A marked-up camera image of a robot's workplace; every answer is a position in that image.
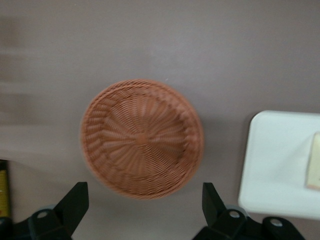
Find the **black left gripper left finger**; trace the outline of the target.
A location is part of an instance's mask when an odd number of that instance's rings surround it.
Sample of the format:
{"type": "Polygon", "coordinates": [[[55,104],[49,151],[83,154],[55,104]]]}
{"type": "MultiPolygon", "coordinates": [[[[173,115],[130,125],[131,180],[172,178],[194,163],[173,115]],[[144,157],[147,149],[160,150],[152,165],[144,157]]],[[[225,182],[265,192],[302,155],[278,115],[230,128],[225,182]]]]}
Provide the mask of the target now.
{"type": "Polygon", "coordinates": [[[28,218],[31,239],[71,240],[88,209],[88,184],[78,182],[54,208],[41,209],[28,218]]]}

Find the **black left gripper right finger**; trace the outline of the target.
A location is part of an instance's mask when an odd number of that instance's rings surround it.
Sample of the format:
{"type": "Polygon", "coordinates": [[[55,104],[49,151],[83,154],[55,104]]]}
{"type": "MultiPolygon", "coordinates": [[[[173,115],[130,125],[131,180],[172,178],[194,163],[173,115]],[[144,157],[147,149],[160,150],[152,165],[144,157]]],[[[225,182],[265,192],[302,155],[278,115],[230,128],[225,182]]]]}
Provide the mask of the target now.
{"type": "Polygon", "coordinates": [[[226,207],[212,183],[202,185],[202,211],[207,223],[203,240],[249,240],[245,235],[248,214],[244,209],[226,207]]]}

